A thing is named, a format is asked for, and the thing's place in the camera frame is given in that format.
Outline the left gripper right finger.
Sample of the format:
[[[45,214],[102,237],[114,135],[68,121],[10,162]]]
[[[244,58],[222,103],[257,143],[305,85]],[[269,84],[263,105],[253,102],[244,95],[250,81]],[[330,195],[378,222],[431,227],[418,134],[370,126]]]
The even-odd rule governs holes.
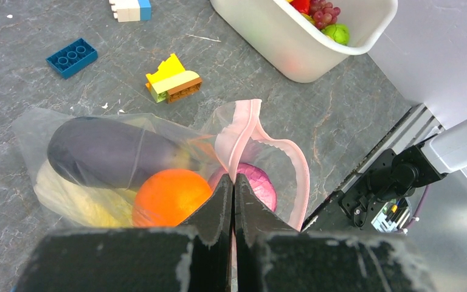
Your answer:
[[[434,291],[427,265],[405,237],[298,232],[239,174],[234,187],[240,291]]]

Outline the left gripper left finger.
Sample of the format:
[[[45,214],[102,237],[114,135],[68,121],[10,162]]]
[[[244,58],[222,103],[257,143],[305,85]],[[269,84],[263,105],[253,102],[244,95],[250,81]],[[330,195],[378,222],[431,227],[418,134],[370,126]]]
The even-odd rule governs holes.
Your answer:
[[[234,185],[174,228],[72,228],[47,234],[15,291],[226,291]]]

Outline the orange toy fruit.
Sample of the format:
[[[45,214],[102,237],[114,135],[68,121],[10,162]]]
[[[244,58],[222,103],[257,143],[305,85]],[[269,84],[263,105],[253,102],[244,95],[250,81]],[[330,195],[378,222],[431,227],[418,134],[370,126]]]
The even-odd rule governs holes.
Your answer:
[[[177,226],[211,196],[212,189],[199,174],[187,169],[163,170],[146,180],[137,192],[133,226]]]

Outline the purple toy onion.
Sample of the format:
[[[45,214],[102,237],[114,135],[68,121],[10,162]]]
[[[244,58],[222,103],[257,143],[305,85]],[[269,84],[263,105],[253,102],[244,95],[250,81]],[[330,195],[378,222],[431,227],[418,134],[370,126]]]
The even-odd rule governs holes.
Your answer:
[[[220,178],[225,174],[228,175],[229,170],[218,167],[207,178],[208,185],[214,189]],[[271,211],[276,211],[277,192],[266,172],[254,165],[240,162],[237,165],[236,174],[244,175],[248,179],[255,196]]]

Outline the yellow toy cabbage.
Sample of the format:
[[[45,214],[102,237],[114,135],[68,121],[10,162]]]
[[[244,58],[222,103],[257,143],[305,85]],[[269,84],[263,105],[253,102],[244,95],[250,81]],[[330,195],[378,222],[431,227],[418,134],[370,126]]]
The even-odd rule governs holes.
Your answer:
[[[83,226],[131,227],[136,193],[126,189],[86,187],[62,178],[45,161],[33,189],[38,201],[49,210]]]

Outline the purple toy eggplant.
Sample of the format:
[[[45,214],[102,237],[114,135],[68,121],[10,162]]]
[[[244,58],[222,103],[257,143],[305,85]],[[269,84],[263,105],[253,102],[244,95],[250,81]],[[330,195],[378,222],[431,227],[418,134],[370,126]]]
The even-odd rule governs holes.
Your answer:
[[[186,149],[166,137],[98,117],[63,123],[51,137],[47,158],[64,179],[104,189],[139,190],[160,171],[199,169]]]

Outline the clear zip top bag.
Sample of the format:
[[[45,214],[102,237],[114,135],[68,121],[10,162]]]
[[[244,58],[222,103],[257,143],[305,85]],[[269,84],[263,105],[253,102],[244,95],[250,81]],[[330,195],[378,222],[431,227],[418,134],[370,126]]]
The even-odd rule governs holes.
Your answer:
[[[219,106],[195,130],[152,113],[72,117],[34,108],[12,130],[38,201],[73,223],[126,227],[141,185],[166,169],[186,169],[212,186],[248,178],[256,196],[294,229],[305,219],[310,169],[291,140],[263,129],[261,100]]]

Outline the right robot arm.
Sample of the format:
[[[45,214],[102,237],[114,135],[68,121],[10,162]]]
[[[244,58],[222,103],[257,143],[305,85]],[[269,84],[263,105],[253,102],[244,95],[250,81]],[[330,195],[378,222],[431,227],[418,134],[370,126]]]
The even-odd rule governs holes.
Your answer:
[[[339,205],[355,228],[405,233],[418,221],[406,198],[465,167],[467,120],[398,154],[385,150],[342,195]]]

